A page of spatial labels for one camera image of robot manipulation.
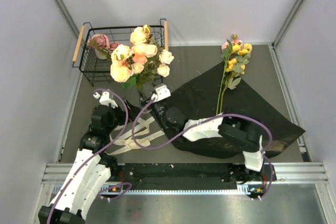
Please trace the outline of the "cream ribbon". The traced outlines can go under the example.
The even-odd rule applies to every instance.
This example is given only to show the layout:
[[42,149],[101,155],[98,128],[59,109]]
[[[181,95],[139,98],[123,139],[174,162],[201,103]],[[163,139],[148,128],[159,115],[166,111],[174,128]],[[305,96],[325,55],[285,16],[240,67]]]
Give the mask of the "cream ribbon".
[[[150,117],[146,120],[140,118],[138,120],[138,124],[136,125],[134,129],[135,136],[144,136],[141,139],[137,139],[137,142],[144,147],[149,147],[151,145],[151,141],[164,135],[164,132],[162,130],[154,132],[153,134],[149,134],[150,124],[153,122],[154,122],[153,117]],[[134,140],[132,139],[131,130],[122,134],[119,139],[113,142],[113,144],[116,146],[120,146],[120,148],[113,152],[108,152],[106,150],[106,153],[110,156],[119,155],[119,154],[122,154],[128,151],[131,151],[131,150],[140,149],[140,147],[137,146]]]

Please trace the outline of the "clear glass vase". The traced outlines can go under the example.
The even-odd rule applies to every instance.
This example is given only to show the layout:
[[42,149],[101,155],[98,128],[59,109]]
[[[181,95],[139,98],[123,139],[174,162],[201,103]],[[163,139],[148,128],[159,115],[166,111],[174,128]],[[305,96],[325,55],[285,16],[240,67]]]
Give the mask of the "clear glass vase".
[[139,89],[137,90],[137,92],[139,95],[140,109],[143,109],[147,105],[148,101],[150,100],[151,95]]

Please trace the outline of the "peach peony flower stem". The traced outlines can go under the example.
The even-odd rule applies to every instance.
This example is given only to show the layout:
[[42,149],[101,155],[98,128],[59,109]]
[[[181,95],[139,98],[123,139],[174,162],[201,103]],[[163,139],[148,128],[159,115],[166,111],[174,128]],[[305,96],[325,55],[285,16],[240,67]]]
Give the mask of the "peach peony flower stem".
[[129,46],[120,44],[112,52],[110,76],[126,88],[136,87],[141,90],[141,72],[147,62],[145,48],[147,45],[159,46],[152,38],[149,25],[136,27],[131,32],[130,43]]

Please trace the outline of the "small cream rosebud stem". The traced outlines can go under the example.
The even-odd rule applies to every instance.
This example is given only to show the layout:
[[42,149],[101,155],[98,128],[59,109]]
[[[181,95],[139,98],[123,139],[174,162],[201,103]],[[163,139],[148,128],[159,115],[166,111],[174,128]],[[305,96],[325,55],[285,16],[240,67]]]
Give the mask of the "small cream rosebud stem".
[[174,60],[173,54],[156,45],[147,45],[145,48],[147,62],[141,72],[141,90],[145,83],[152,82],[158,77],[166,78],[170,74],[170,64]]

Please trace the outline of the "pink rose stem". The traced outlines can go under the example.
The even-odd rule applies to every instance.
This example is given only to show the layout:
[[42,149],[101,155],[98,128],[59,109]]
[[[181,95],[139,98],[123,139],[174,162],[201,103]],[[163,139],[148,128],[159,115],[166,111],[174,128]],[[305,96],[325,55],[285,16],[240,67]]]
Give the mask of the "pink rose stem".
[[96,57],[100,60],[110,59],[112,52],[120,45],[118,42],[110,42],[105,34],[95,34],[88,39],[87,48],[95,51]]

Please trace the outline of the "flower bouquet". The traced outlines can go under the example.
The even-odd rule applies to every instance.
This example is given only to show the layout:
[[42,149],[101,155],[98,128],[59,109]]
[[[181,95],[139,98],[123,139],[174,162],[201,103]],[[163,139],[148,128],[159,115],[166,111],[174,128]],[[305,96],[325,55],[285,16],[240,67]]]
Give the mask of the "flower bouquet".
[[218,92],[216,114],[223,112],[225,92],[236,89],[241,82],[241,76],[245,74],[252,50],[252,45],[243,43],[237,34],[232,34],[231,38],[222,45],[221,57],[224,66]]

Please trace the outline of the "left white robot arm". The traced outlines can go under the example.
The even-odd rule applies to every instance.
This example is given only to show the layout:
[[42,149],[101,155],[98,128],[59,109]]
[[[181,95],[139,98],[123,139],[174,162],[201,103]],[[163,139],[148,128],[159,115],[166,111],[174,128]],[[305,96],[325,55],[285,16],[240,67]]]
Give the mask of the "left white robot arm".
[[85,223],[87,213],[107,180],[119,174],[116,158],[105,151],[116,139],[111,132],[123,133],[129,121],[125,101],[123,107],[115,102],[117,95],[98,89],[93,96],[99,105],[92,110],[89,130],[80,140],[75,161],[60,191],[38,212],[40,223]]

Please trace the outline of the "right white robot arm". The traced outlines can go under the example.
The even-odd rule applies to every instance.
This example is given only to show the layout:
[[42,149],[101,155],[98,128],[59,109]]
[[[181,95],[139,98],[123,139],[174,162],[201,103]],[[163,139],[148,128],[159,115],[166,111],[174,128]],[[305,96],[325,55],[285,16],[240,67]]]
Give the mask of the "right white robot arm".
[[271,131],[261,122],[245,115],[219,115],[189,120],[176,107],[169,107],[157,95],[141,102],[149,109],[167,136],[168,143],[181,151],[212,158],[229,158],[241,152],[245,159],[245,174],[252,180],[264,174],[265,147],[263,133],[272,142]]

